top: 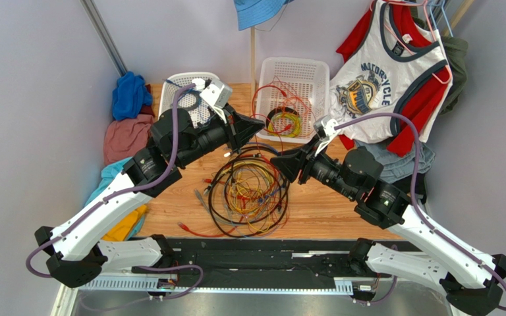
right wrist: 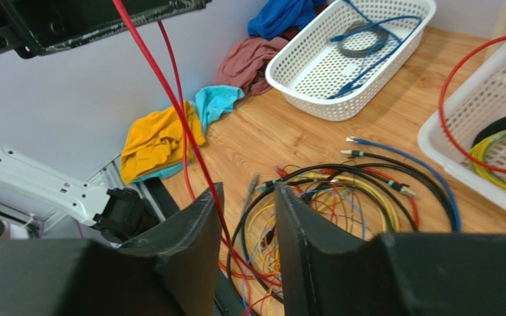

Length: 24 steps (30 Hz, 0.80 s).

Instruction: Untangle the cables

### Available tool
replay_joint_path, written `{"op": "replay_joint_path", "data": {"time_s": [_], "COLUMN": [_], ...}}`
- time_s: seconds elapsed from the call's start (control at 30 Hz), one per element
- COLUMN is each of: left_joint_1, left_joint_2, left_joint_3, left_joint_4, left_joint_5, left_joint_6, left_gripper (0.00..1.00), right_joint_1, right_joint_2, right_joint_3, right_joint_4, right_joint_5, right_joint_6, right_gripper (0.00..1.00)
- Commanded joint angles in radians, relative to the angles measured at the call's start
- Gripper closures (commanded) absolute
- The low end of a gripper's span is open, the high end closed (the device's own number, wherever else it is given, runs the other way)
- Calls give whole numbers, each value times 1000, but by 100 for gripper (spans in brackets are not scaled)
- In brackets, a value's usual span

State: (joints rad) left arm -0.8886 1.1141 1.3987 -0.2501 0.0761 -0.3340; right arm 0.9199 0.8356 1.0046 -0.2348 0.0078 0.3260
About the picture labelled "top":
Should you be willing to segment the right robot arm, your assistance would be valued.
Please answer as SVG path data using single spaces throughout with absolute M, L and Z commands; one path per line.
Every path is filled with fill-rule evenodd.
M 349 252 L 348 266 L 362 276 L 392 275 L 421 284 L 467 315 L 501 309 L 506 255 L 482 252 L 435 222 L 419 208 L 415 192 L 404 193 L 380 178 L 383 166 L 366 148 L 348 151 L 343 162 L 330 158 L 326 148 L 342 129 L 335 119 L 323 117 L 307 144 L 279 153 L 271 163 L 291 182 L 316 179 L 355 202 L 354 210 L 367 223 L 424 252 L 418 257 L 360 238 Z

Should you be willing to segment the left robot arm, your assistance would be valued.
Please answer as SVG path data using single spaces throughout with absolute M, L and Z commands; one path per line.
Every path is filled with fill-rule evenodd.
M 100 195 L 65 223 L 37 229 L 37 252 L 47 254 L 47 271 L 35 270 L 33 255 L 29 255 L 26 267 L 32 274 L 77 288 L 102 273 L 169 273 L 177 269 L 173 250 L 163 235 L 120 242 L 106 241 L 104 236 L 132 211 L 180 180 L 181 171 L 189 164 L 222 146 L 238 152 L 264 127 L 262 121 L 230 106 L 231 90 L 215 82 L 208 82 L 200 91 L 210 119 L 194 123 L 190 113 L 179 107 L 179 99 L 193 88 L 189 84 L 178 89 L 171 108 L 152 125 L 146 146 L 124 164 Z

